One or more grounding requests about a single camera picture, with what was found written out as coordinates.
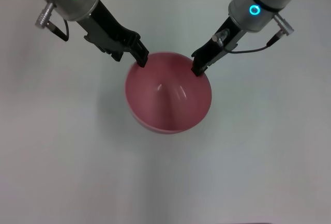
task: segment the red bowl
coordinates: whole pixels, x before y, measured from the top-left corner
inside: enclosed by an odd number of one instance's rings
[[[145,68],[131,67],[125,94],[133,116],[149,130],[179,133],[206,117],[212,89],[205,74],[196,77],[192,60],[177,53],[150,54]]]

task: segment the pink bowl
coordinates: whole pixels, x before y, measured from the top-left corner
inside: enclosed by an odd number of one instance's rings
[[[179,133],[197,125],[212,104],[204,74],[196,77],[192,60],[177,53],[150,54],[145,68],[129,71],[125,94],[133,116],[149,130]]]

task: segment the silver connector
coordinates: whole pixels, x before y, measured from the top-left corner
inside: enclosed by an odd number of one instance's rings
[[[283,19],[280,14],[276,14],[274,16],[274,20],[277,22],[283,34],[289,36],[294,32],[294,29],[291,27],[291,25],[285,19]]]
[[[224,46],[223,42],[225,41],[225,39],[228,37],[229,34],[230,34],[230,30],[224,29],[224,30],[214,34],[212,36],[212,41],[218,43],[218,45],[220,47],[223,47]]]
[[[47,26],[48,21],[52,15],[52,11],[55,8],[54,3],[47,3],[46,7],[41,11],[37,21],[36,27],[44,29]]]

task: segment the cable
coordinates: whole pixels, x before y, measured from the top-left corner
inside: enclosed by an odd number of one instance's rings
[[[230,51],[230,50],[226,49],[225,47],[223,47],[223,50],[226,51],[227,53],[231,53],[231,54],[241,54],[241,53],[260,52],[260,51],[263,51],[267,48],[268,48],[268,46],[265,46],[265,47],[259,48],[259,49],[255,49],[255,50],[233,52],[233,51]]]
[[[68,26],[68,22],[67,20],[63,19],[64,20],[64,24],[66,26],[66,33],[67,33],[67,41],[69,40],[69,26]]]
[[[60,39],[62,39],[63,41],[68,41],[69,40],[69,26],[68,26],[68,22],[64,20],[64,24],[66,26],[66,32],[67,34],[65,35],[57,26],[55,26],[51,21],[49,21],[47,23],[47,28],[53,33],[55,34],[57,37],[59,37]]]

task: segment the led light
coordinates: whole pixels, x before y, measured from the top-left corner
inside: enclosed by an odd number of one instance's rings
[[[261,9],[258,5],[252,5],[249,8],[249,12],[251,15],[257,16],[261,12]]]

